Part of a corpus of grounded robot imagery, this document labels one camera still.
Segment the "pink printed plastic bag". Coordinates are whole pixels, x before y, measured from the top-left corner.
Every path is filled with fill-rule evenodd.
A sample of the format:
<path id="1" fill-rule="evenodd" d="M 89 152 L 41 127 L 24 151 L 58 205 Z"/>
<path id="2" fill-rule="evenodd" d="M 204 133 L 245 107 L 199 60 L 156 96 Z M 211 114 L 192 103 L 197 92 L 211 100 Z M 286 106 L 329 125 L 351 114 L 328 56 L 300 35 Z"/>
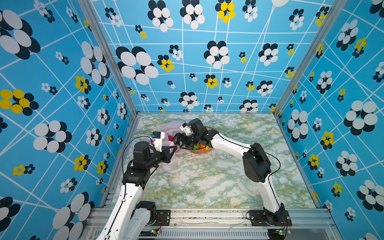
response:
<path id="1" fill-rule="evenodd" d="M 169 124 L 166 124 L 165 126 L 163 126 L 161 128 L 161 130 L 158 131 L 158 132 L 164 132 L 165 133 L 165 138 L 163 139 L 163 145 L 162 146 L 176 146 L 175 145 L 175 135 L 177 133 L 183 133 L 183 131 L 180 129 L 180 126 L 183 123 L 185 123 L 185 122 L 182 122 L 182 121 L 172 121 Z M 183 150 L 184 149 L 180 149 L 178 147 L 178 150 L 175 153 L 177 153 L 179 151 L 183 151 Z"/>

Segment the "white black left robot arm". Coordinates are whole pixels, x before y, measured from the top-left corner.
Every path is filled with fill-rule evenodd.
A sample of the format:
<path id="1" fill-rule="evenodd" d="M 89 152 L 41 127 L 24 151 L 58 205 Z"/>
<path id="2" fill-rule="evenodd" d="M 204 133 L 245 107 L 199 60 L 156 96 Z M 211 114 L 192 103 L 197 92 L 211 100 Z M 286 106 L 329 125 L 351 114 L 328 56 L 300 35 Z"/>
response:
<path id="1" fill-rule="evenodd" d="M 142 141 L 134 146 L 133 159 L 123 175 L 123 185 L 113 211 L 98 240 L 136 240 L 145 226 L 156 219 L 156 204 L 141 196 L 152 174 L 151 169 L 170 163 L 176 146 L 157 148 Z"/>

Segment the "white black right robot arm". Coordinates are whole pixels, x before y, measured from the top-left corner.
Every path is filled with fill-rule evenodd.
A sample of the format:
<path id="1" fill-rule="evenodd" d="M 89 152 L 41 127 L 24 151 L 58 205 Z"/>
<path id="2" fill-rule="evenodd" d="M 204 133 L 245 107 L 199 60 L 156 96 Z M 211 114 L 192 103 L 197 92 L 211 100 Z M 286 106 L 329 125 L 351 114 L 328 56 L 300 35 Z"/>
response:
<path id="1" fill-rule="evenodd" d="M 200 119 L 193 119 L 180 126 L 180 133 L 176 133 L 172 142 L 184 150 L 194 151 L 197 145 L 209 147 L 213 150 L 223 151 L 243 163 L 245 176 L 254 182 L 263 201 L 262 219 L 268 225 L 283 224 L 292 226 L 289 212 L 284 203 L 279 199 L 272 175 L 281 169 L 272 171 L 269 157 L 277 157 L 267 153 L 261 144 L 245 144 L 224 136 L 218 130 L 205 126 Z"/>

